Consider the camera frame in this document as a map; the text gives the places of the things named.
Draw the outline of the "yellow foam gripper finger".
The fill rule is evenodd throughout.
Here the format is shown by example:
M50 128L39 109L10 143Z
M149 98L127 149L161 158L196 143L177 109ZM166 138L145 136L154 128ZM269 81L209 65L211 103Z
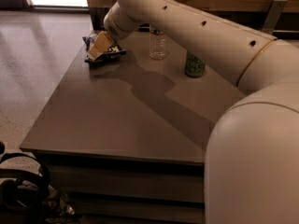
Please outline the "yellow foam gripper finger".
M91 59L97 59L106 50L108 50L114 44L113 38L108 32L102 31L95 38L94 42L88 50L88 56Z

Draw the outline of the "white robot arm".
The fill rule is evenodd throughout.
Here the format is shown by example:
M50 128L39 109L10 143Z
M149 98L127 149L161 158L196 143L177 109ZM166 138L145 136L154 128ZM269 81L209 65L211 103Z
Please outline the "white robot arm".
M175 0L115 0L107 33L148 23L165 32L243 98L206 145L206 224L299 224L299 49Z

